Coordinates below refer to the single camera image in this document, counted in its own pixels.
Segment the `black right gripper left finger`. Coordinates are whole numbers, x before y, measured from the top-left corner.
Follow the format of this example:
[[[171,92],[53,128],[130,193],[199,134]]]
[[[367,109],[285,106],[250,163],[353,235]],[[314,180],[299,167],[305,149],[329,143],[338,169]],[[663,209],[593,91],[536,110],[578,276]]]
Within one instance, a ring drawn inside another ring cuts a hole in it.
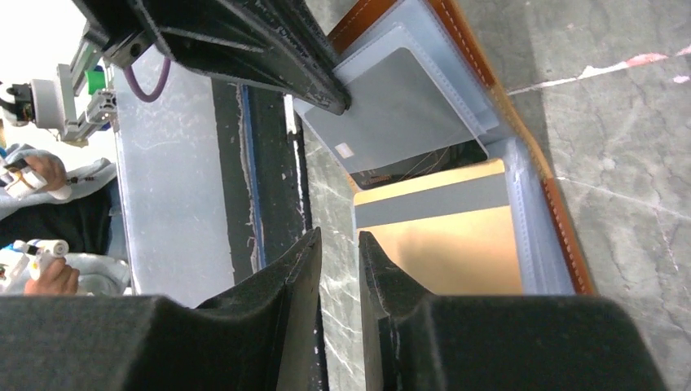
[[[3,297],[4,390],[306,390],[321,232],[190,309],[168,297]]]

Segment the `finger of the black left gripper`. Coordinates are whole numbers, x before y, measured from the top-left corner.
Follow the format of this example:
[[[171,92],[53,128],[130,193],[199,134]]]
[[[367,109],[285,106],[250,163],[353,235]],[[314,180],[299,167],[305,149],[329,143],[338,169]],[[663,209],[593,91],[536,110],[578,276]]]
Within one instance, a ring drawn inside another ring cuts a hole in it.
[[[81,0],[84,38],[121,69],[150,46],[191,72],[292,94],[336,115],[351,97],[303,1]]]

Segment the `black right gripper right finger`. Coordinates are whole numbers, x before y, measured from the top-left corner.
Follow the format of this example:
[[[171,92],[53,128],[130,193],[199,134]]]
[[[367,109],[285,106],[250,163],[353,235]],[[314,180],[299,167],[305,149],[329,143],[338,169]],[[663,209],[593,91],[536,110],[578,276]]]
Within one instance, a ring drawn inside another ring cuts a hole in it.
[[[593,296],[438,296],[359,235],[369,390],[664,390],[632,318]]]

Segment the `gold card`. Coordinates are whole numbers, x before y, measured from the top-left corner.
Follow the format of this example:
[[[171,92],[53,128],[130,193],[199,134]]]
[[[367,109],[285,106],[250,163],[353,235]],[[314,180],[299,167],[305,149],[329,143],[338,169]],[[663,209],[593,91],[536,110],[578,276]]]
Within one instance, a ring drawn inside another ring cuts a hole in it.
[[[433,293],[524,292],[500,159],[360,191],[354,213],[357,230]]]

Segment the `brown leather card holder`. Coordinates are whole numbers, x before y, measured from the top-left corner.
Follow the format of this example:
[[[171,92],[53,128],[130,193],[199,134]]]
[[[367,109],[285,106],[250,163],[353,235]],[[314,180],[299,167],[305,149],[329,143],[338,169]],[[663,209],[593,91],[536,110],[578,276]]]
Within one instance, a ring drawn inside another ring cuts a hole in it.
[[[595,292],[554,174],[455,2],[360,1],[329,38],[350,109],[294,107],[354,196],[368,190],[351,174],[477,141],[506,168],[522,294]]]

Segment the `black card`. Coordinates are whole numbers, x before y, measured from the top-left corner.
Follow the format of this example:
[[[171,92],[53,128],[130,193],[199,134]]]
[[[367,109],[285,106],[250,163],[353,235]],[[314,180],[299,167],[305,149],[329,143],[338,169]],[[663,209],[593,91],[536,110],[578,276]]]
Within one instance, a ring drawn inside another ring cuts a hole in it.
[[[369,190],[427,174],[473,165],[487,159],[488,154],[483,146],[472,140],[413,156],[378,169],[360,171],[350,176],[360,189]]]

